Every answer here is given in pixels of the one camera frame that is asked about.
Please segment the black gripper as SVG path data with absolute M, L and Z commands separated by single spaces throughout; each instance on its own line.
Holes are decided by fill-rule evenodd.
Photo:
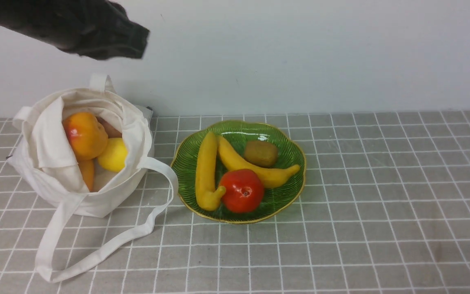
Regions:
M 126 10 L 109 0 L 62 0 L 58 15 L 75 33 L 62 51 L 94 60 L 142 59 L 150 31 L 133 22 Z

